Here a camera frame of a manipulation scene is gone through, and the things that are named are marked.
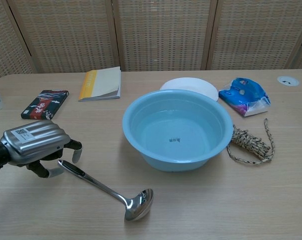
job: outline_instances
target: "rope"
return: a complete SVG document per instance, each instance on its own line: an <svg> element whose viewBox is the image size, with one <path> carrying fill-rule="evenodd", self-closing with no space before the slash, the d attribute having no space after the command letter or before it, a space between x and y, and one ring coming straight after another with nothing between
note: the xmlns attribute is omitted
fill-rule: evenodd
<svg viewBox="0 0 302 240"><path fill-rule="evenodd" d="M270 129L267 125L267 118L264 119L264 128L266 131L266 134L270 140L271 143L271 147L269 147L267 144L265 144L261 138L255 137L252 134L248 133L248 130L241 130L241 129L237 129L235 127L235 125L233 125L233 136L232 136L232 140L231 142L239 145L240 147L245 148L246 150L248 150L249 152L253 153L254 155L256 155L259 158L259 161L248 161L248 160L244 160L240 157L236 157L231 153L230 150L230 145L228 145L226 147L227 152L229 153L230 158L232 158L234 161L237 161L238 163L249 163L249 164L255 164L255 165L259 165L262 163L269 163L275 153L275 144L273 141L273 137L272 134L270 132Z"/></svg>

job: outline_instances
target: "book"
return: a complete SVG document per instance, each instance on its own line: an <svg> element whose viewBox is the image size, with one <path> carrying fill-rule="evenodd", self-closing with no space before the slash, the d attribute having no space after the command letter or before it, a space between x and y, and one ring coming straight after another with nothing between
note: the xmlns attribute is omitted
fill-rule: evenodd
<svg viewBox="0 0 302 240"><path fill-rule="evenodd" d="M68 95L67 90L43 90L21 113L21 117L51 120Z"/></svg>
<svg viewBox="0 0 302 240"><path fill-rule="evenodd" d="M121 69L119 66L88 71L82 85L79 101L118 99L121 96Z"/></svg>

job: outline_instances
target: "blue plastic package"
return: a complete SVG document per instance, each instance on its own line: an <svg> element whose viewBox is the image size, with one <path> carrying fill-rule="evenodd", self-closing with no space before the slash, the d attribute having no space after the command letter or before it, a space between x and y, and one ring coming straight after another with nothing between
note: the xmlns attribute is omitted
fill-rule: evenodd
<svg viewBox="0 0 302 240"><path fill-rule="evenodd" d="M219 97L242 116L250 116L267 111L270 100L263 88L252 81L238 77L219 91Z"/></svg>

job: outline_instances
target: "table surface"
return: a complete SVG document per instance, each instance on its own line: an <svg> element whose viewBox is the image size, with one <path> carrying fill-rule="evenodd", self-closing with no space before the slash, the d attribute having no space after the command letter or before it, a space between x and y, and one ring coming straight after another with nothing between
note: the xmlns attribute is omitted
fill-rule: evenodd
<svg viewBox="0 0 302 240"><path fill-rule="evenodd" d="M296 87L278 76L293 76ZM241 129L276 144L271 163L247 166L224 150L203 167L162 172L150 167L126 141L122 115L137 97L177 77L198 77L218 89L235 77L259 82L268 93L266 113L242 118L219 99ZM124 221L124 206L94 186L62 174L41 179L25 167L0 172L0 240L74 239L302 239L302 70L123 72L120 99L78 102L84 73L21 74L0 79L3 131L30 123L20 113L44 89L70 95L53 121L84 145L77 166L127 197L154 189L154 203L140 221ZM235 150L242 157L253 159ZM69 160L71 150L63 159ZM48 168L56 161L45 162Z"/></svg>

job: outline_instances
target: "red and black box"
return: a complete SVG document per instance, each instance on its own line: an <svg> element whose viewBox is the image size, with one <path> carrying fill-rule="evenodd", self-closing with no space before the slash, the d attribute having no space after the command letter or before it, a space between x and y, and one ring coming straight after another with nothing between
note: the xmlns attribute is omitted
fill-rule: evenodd
<svg viewBox="0 0 302 240"><path fill-rule="evenodd" d="M68 95L67 90L43 90L21 113L21 117L51 120Z"/></svg>

